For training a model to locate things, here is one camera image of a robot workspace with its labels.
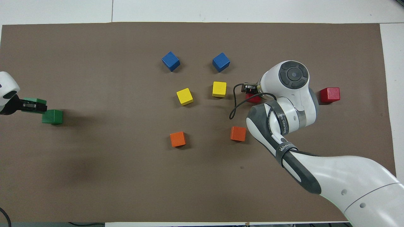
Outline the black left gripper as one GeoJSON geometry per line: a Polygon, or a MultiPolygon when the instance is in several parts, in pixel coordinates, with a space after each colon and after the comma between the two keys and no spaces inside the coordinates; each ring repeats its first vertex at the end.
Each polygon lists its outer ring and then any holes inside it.
{"type": "Polygon", "coordinates": [[[30,101],[30,100],[19,100],[19,110],[22,112],[33,112],[33,113],[39,113],[39,112],[46,112],[47,111],[47,105],[40,105],[38,102],[30,101]]]}

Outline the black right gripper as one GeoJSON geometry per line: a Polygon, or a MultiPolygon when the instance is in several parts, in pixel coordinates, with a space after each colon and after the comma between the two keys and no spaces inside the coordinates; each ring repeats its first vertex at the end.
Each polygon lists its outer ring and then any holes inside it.
{"type": "Polygon", "coordinates": [[[258,84],[243,83],[241,85],[241,92],[245,92],[246,94],[258,94],[258,84]]]}

